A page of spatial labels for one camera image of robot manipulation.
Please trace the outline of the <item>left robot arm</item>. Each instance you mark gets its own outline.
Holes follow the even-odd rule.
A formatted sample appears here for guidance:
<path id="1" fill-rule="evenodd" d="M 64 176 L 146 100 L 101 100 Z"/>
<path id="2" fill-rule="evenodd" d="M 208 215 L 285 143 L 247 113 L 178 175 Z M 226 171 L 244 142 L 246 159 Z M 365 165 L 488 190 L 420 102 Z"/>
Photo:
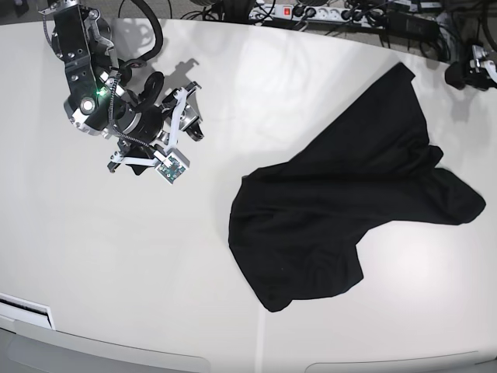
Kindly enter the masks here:
<path id="1" fill-rule="evenodd" d="M 496 63 L 481 45 L 472 44 L 464 57 L 452 63 L 445 71 L 446 84 L 462 90 L 466 86 L 481 91 L 496 88 Z"/>

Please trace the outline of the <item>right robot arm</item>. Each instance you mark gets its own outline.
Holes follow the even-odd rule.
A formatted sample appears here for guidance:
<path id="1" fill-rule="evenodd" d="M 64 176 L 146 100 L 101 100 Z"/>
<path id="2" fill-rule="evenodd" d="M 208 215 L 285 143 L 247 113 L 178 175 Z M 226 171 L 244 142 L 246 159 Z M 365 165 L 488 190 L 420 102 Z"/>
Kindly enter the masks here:
<path id="1" fill-rule="evenodd" d="M 173 184 L 189 168 L 189 160 L 177 148 L 179 133 L 194 141 L 203 139 L 200 115 L 189 104 L 200 85 L 191 82 L 161 99 L 165 76 L 155 71 L 141 93 L 127 88 L 133 72 L 157 57 L 164 43 L 161 24 L 150 6 L 144 1 L 134 4 L 151 24 L 155 43 L 126 61 L 118 57 L 110 25 L 98 9 L 80 1 L 49 1 L 38 11 L 54 19 L 54 29 L 45 37 L 64 62 L 70 91 L 64 110 L 71 124 L 91 136 L 117 139 L 118 150 L 107 166 L 110 172 L 121 165 L 131 167 L 137 176 L 154 169 Z"/>

